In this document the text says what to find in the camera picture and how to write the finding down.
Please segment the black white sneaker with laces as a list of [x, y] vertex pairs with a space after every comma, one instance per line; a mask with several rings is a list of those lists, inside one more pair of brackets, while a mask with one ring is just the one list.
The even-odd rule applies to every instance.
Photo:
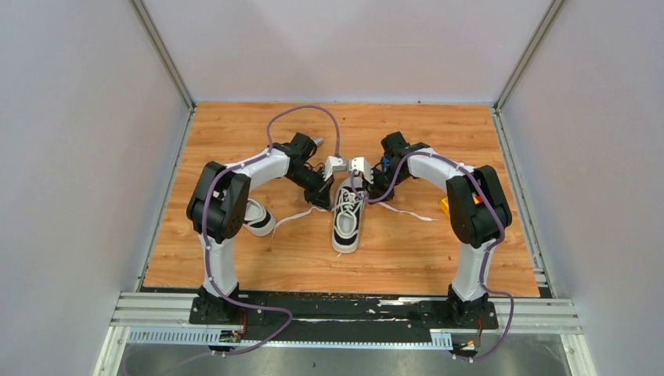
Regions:
[[[287, 216], [277, 221], [272, 230], [270, 230], [271, 237], [274, 237], [277, 228], [286, 222], [304, 218], [314, 211], [331, 212], [332, 227], [330, 239], [332, 248], [338, 254], [353, 253], [359, 246], [363, 209], [367, 203], [365, 200], [363, 200], [363, 198], [368, 198], [366, 189], [361, 187], [363, 182], [364, 181], [362, 177], [356, 176], [347, 178], [337, 188], [336, 194], [334, 195], [334, 202], [331, 211], [312, 205], [304, 212]], [[413, 217], [425, 222], [437, 220], [418, 215], [417, 213], [411, 211], [399, 210], [384, 202], [378, 202], [378, 204], [390, 211], [412, 215]], [[318, 230], [321, 230], [323, 227], [313, 226], [311, 229], [309, 229], [311, 226], [305, 227], [305, 235], [308, 236], [305, 239], [309, 243], [315, 244], [315, 240], [323, 239], [323, 235], [316, 235], [319, 233]]]

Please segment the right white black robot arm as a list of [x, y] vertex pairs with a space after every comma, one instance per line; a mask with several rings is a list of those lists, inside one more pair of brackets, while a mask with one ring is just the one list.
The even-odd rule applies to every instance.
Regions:
[[423, 179], [446, 195], [453, 233], [461, 243], [456, 274], [449, 286], [447, 316], [458, 327], [478, 317], [491, 290], [486, 285], [494, 249], [512, 223], [496, 169], [466, 166], [438, 154], [426, 143], [408, 143], [401, 132], [381, 140], [381, 162], [369, 172], [355, 170], [370, 202], [389, 201], [406, 179]]

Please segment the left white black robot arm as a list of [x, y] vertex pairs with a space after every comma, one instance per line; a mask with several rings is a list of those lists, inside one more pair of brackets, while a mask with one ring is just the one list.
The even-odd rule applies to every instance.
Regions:
[[234, 266], [236, 235], [246, 227], [265, 236], [276, 225], [263, 206], [260, 216], [250, 215], [250, 192], [285, 177], [304, 190], [305, 201], [312, 206], [332, 208], [332, 178], [323, 168], [309, 164], [322, 142], [298, 132], [290, 142], [273, 144], [250, 159], [228, 165], [211, 161], [204, 166], [186, 216], [203, 248], [205, 280], [199, 296], [210, 304], [210, 314], [218, 322], [232, 323], [240, 313], [240, 303], [233, 296], [239, 287]]

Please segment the yellow green building block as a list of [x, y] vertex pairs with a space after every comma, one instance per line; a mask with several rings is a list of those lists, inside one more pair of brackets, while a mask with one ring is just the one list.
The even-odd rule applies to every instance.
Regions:
[[449, 213], [449, 201], [448, 201], [448, 198], [447, 198], [447, 197], [445, 197], [445, 198], [443, 198], [443, 199], [440, 200], [440, 202], [439, 202], [439, 207], [441, 208], [441, 210], [442, 210], [447, 216], [450, 216], [450, 213]]

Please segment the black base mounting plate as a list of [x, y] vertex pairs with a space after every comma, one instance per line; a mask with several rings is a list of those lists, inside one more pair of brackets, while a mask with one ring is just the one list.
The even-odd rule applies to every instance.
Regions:
[[469, 310], [446, 298], [322, 295], [267, 291], [233, 292], [242, 306], [199, 289], [189, 310], [194, 325], [238, 326], [239, 338], [279, 341], [414, 344], [431, 341], [431, 330], [463, 330], [473, 336], [499, 327], [493, 303]]

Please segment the aluminium frame rail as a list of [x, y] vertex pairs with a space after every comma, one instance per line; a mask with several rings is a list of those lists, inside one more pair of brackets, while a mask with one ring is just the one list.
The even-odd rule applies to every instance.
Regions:
[[[190, 329], [194, 294], [122, 292], [109, 327], [174, 327]], [[557, 334], [573, 375], [595, 375], [590, 351], [570, 299], [516, 298], [511, 334]]]

